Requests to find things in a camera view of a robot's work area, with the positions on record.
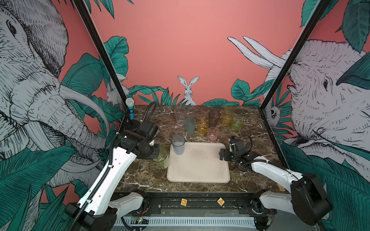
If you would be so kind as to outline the grey-blue translucent glass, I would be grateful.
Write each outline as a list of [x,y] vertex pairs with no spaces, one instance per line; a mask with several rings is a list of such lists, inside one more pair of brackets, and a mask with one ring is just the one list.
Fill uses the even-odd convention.
[[177,155],[182,155],[185,150],[186,139],[183,135],[175,135],[172,138],[172,146]]

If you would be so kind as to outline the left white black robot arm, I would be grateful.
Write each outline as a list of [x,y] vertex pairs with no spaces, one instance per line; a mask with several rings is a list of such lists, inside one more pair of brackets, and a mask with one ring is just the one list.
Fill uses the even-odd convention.
[[73,219],[69,230],[84,227],[89,231],[110,231],[118,218],[141,207],[144,197],[139,193],[130,193],[115,201],[111,198],[124,173],[138,157],[158,157],[160,146],[154,143],[156,135],[156,130],[124,130],[114,136],[103,171],[79,202],[66,208],[66,214]]

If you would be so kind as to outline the clear tall glass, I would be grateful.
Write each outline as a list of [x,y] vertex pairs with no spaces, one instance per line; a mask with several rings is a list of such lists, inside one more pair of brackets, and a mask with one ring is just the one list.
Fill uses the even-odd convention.
[[177,125],[184,126],[187,117],[186,109],[182,106],[178,106],[175,108],[174,113]]

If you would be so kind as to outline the beige rectangular tray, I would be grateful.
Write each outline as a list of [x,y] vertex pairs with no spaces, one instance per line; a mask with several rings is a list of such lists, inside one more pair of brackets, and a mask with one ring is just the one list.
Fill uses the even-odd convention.
[[182,155],[170,147],[167,179],[171,182],[228,183],[228,163],[220,160],[219,152],[225,149],[222,143],[186,142]]

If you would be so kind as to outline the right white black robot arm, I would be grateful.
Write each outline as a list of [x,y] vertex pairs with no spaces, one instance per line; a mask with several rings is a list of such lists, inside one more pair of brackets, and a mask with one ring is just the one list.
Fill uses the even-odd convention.
[[253,146],[247,148],[236,136],[229,137],[229,148],[220,149],[219,157],[221,161],[235,163],[241,171],[250,169],[259,173],[286,190],[285,193],[257,192],[248,202],[248,207],[256,215],[273,216],[275,210],[280,210],[314,226],[333,210],[332,201],[314,174],[280,167],[253,151]]

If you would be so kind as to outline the light green translucent glass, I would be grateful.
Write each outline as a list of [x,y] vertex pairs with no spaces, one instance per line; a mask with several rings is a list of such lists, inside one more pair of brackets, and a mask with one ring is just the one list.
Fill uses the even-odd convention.
[[161,168],[167,169],[169,166],[169,151],[166,146],[161,145],[159,155],[153,161]]

